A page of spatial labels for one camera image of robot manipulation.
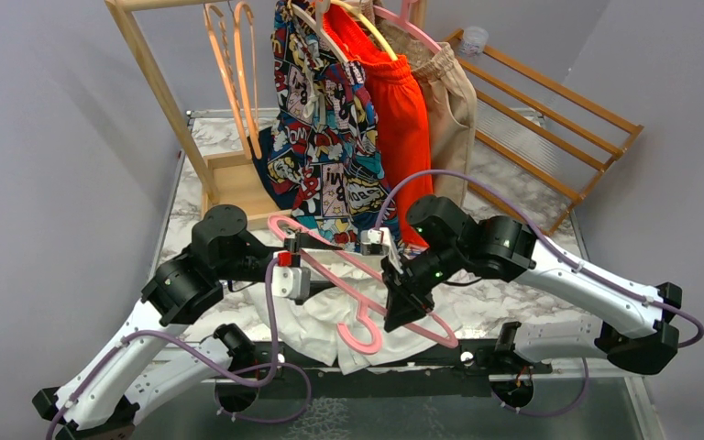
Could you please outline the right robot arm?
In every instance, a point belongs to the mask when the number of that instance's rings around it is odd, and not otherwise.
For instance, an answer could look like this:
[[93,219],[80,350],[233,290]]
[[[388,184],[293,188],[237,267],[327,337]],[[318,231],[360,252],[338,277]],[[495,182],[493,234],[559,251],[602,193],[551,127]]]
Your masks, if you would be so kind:
[[435,307],[433,289],[464,270],[482,280],[535,288],[584,311],[569,322],[505,324],[491,351],[503,372],[549,359],[602,358],[619,369],[654,375],[677,354],[679,333],[671,321],[682,291],[673,283],[626,280],[538,238],[509,216],[476,221],[445,197],[422,197],[406,219],[428,247],[398,264],[381,262],[386,332],[426,317]]

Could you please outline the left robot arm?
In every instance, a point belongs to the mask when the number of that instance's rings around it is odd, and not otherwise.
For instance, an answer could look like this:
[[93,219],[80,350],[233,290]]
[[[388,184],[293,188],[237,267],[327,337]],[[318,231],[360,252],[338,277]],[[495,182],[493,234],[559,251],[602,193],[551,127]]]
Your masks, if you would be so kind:
[[267,317],[277,321],[278,294],[306,299],[325,285],[310,278],[306,249],[330,243],[289,217],[273,219],[281,244],[263,244],[234,205],[211,208],[192,228],[190,244],[159,265],[130,315],[97,356],[63,386],[33,398],[49,422],[49,439],[127,439],[153,410],[193,384],[222,376],[260,389],[281,368],[279,345],[260,355],[234,324],[219,326],[198,346],[181,334],[220,303],[233,281],[266,290]]

